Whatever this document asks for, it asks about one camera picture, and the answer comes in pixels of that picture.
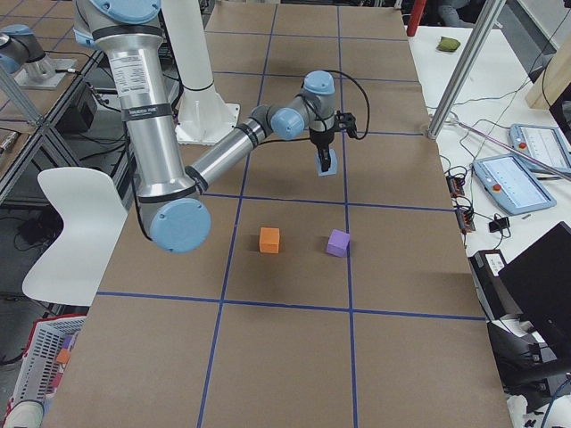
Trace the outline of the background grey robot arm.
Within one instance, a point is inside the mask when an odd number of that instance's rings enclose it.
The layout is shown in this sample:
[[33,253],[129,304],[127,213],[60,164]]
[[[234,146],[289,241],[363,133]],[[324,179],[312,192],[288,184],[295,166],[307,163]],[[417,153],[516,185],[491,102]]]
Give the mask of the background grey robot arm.
[[32,84],[42,85],[56,76],[56,62],[24,24],[1,28],[1,69],[23,75]]

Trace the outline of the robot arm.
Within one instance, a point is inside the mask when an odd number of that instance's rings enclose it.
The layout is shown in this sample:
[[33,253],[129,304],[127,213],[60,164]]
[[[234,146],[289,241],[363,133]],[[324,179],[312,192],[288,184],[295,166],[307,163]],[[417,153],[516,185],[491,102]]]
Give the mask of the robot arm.
[[239,121],[214,86],[196,1],[77,1],[75,33],[108,58],[141,176],[140,226],[165,251],[204,242],[211,216],[200,195],[269,136],[308,132],[330,168],[332,76],[313,71],[288,105],[261,105]]

